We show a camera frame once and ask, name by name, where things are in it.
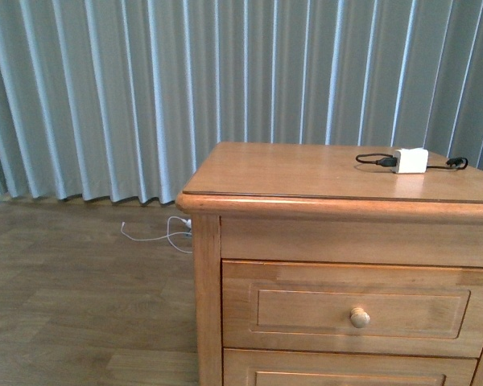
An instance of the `white cord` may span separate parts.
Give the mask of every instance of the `white cord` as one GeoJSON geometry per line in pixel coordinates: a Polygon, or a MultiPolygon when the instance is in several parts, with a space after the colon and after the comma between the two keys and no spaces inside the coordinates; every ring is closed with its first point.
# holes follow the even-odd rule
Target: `white cord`
{"type": "Polygon", "coordinates": [[[191,232],[173,232],[173,233],[170,233],[170,221],[172,219],[178,219],[178,220],[181,220],[183,223],[185,224],[190,224],[189,223],[189,220],[186,220],[186,219],[181,219],[180,217],[177,217],[177,216],[170,216],[168,217],[168,220],[167,220],[167,234],[165,236],[161,236],[161,237],[156,237],[154,239],[135,239],[134,237],[128,235],[127,233],[125,233],[125,231],[123,230],[123,228],[125,227],[126,223],[125,221],[122,222],[122,227],[120,228],[120,232],[122,233],[123,236],[127,237],[128,239],[131,239],[132,241],[157,241],[157,240],[162,240],[162,239],[167,239],[168,242],[170,243],[170,245],[172,247],[174,247],[175,249],[177,249],[179,252],[182,252],[182,253],[192,253],[192,251],[185,251],[181,248],[179,248],[177,245],[175,245],[173,243],[173,241],[171,240],[170,237],[172,236],[175,236],[175,235],[187,235],[187,236],[191,236],[192,233],[191,232]]]}

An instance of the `curtain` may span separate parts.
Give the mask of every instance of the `curtain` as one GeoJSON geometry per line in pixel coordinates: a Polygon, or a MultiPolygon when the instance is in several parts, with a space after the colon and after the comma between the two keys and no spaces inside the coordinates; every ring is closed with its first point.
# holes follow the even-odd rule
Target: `curtain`
{"type": "Polygon", "coordinates": [[[166,203],[219,141],[483,169],[483,0],[0,1],[0,194],[166,203]]]}

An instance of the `floor board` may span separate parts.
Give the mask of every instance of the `floor board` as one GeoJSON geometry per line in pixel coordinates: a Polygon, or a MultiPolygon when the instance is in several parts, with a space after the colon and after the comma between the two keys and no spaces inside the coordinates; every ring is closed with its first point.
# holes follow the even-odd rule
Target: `floor board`
{"type": "Polygon", "coordinates": [[[197,385],[192,255],[120,233],[161,236],[174,215],[0,203],[0,386],[197,385]]]}

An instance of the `drawer front panel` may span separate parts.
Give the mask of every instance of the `drawer front panel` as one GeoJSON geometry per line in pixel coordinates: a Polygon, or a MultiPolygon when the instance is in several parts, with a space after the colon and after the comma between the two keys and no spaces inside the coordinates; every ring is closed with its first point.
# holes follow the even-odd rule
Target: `drawer front panel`
{"type": "Polygon", "coordinates": [[[454,339],[460,332],[470,295],[465,290],[453,293],[433,290],[432,294],[411,289],[389,289],[391,294],[349,291],[350,287],[329,285],[322,285],[319,290],[307,285],[280,290],[279,285],[253,284],[250,300],[255,306],[251,307],[251,329],[454,339]],[[370,316],[365,328],[354,328],[351,323],[350,311],[357,307],[370,316]]]}
{"type": "Polygon", "coordinates": [[[469,386],[474,359],[225,350],[225,386],[469,386]]]}
{"type": "Polygon", "coordinates": [[[224,261],[224,345],[477,358],[480,277],[478,269],[224,261]]]}
{"type": "Polygon", "coordinates": [[[483,267],[483,225],[222,217],[225,259],[483,267]]]}

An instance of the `wooden knob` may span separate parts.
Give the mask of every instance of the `wooden knob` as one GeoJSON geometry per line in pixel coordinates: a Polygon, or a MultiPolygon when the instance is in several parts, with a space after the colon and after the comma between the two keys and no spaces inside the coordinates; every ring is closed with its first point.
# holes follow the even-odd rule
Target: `wooden knob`
{"type": "Polygon", "coordinates": [[[351,323],[356,328],[363,328],[370,323],[370,316],[360,307],[351,310],[351,323]]]}

